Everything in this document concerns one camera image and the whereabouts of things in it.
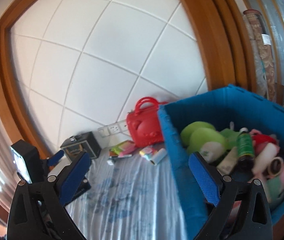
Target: white tiled wall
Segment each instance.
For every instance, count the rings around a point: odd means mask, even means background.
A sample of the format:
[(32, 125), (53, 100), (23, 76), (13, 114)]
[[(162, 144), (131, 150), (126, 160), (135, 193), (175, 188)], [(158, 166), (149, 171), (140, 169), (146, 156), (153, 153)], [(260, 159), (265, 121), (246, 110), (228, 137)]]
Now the white tiled wall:
[(124, 120), (144, 96), (207, 91), (179, 0), (38, 0), (12, 27), (11, 44), (21, 95), (52, 152), (71, 135)]

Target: white bedsheet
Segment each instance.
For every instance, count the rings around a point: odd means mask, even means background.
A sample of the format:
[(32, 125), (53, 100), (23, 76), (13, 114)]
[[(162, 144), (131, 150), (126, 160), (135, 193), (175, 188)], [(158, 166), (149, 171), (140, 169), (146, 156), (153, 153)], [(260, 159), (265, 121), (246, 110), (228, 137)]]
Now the white bedsheet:
[(91, 189), (67, 206), (86, 239), (187, 239), (169, 157), (154, 166), (140, 155), (106, 161), (108, 150), (92, 161)]

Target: screw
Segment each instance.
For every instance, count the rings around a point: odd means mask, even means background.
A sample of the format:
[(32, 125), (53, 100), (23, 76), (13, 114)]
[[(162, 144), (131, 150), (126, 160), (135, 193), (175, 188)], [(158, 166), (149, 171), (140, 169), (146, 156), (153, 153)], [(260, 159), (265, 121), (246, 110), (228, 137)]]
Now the screw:
[(54, 182), (56, 180), (56, 176), (52, 175), (48, 177), (48, 182)]
[(232, 178), (230, 176), (223, 176), (223, 180), (226, 182), (230, 182), (232, 180)]
[(19, 185), (19, 186), (23, 186), (23, 185), (25, 185), (25, 182), (26, 182), (26, 181), (25, 181), (24, 179), (23, 179), (23, 180), (20, 180), (19, 183), (18, 183), (18, 185)]
[(261, 181), (259, 179), (255, 179), (254, 180), (254, 184), (259, 186), (259, 185), (261, 185)]

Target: wooden door frame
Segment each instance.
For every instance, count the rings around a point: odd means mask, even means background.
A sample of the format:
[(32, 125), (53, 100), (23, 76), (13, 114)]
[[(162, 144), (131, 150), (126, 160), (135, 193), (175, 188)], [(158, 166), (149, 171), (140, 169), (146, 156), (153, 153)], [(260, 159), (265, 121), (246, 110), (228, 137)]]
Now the wooden door frame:
[[(14, 0), (0, 18), (0, 118), (12, 142), (23, 139), (50, 156), (30, 120), (11, 65), (10, 28), (36, 0)], [(234, 0), (181, 0), (201, 52), (208, 89), (256, 90), (254, 57)]]

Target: red handbag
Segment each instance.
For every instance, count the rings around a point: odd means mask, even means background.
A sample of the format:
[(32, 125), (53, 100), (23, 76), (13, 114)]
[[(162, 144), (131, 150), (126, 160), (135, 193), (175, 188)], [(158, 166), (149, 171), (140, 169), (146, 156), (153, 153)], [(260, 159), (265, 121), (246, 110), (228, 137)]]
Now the red handbag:
[[(145, 103), (151, 103), (152, 106), (141, 108)], [(162, 104), (167, 102), (160, 103), (155, 98), (144, 97), (137, 102), (135, 110), (128, 113), (126, 123), (137, 147), (146, 147), (164, 141), (157, 117), (158, 106)]]

